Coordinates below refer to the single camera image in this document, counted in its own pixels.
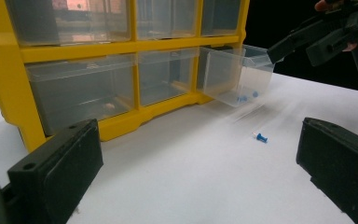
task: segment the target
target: dark wall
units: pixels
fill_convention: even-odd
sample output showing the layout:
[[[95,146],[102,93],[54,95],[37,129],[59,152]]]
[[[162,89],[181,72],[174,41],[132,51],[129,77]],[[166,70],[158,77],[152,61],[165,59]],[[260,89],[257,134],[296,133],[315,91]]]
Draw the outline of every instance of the dark wall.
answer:
[[[315,16],[317,0],[251,0],[244,44],[268,49],[306,19]],[[350,52],[329,62],[310,65],[305,47],[276,63],[274,72],[358,90],[358,72]]]

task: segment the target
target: transparent bin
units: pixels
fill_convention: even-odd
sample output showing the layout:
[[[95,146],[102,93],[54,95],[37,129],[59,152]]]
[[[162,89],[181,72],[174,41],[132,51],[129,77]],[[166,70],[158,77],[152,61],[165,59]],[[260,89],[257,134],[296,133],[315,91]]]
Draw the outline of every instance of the transparent bin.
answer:
[[[87,44],[131,38],[126,0],[7,0],[23,46]]]
[[[199,56],[199,71],[197,76],[197,90],[203,91],[204,79],[205,79],[205,69],[208,62],[208,54],[211,51],[219,50],[220,52],[234,53],[232,47],[222,46],[212,48],[211,46],[204,46],[200,48],[200,56]]]
[[[240,8],[241,0],[204,0],[201,35],[235,35]]]
[[[194,58],[198,56],[198,48],[140,52],[141,105],[189,92]]]
[[[244,45],[242,49],[201,48],[207,56],[203,93],[227,105],[259,101],[274,69],[266,49]]]
[[[137,0],[136,3],[138,39],[195,36],[199,0]]]
[[[26,65],[46,135],[85,119],[133,109],[133,54]]]

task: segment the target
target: small blue part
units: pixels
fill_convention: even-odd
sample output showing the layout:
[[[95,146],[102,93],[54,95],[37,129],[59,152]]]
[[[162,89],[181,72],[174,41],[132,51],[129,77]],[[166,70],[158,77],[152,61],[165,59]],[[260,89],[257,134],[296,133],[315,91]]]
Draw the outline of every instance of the small blue part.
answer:
[[[268,138],[266,138],[263,135],[261,135],[261,133],[259,133],[255,139],[257,139],[259,141],[262,141],[264,143],[267,143],[267,140],[268,140]]]
[[[246,95],[238,97],[238,102],[246,102],[248,100],[248,97]]]

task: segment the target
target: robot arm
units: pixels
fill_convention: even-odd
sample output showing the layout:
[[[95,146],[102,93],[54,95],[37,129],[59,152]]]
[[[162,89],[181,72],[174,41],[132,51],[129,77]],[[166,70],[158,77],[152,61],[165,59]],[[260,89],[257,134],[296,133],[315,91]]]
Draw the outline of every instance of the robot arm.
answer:
[[[358,0],[345,0],[340,8],[304,21],[269,48],[268,56],[276,63],[297,48],[309,45],[306,52],[310,63],[318,66],[337,56],[349,42],[358,45]],[[351,53],[358,69],[358,47]]]

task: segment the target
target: white table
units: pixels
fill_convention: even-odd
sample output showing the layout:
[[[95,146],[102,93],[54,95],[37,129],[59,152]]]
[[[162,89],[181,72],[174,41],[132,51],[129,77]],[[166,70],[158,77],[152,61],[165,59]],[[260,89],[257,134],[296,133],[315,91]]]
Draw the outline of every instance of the white table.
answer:
[[[358,134],[358,91],[273,74],[253,113],[212,101],[152,119],[102,143],[104,166],[68,223],[353,223],[296,164],[305,117]],[[25,155],[0,115],[1,187]]]

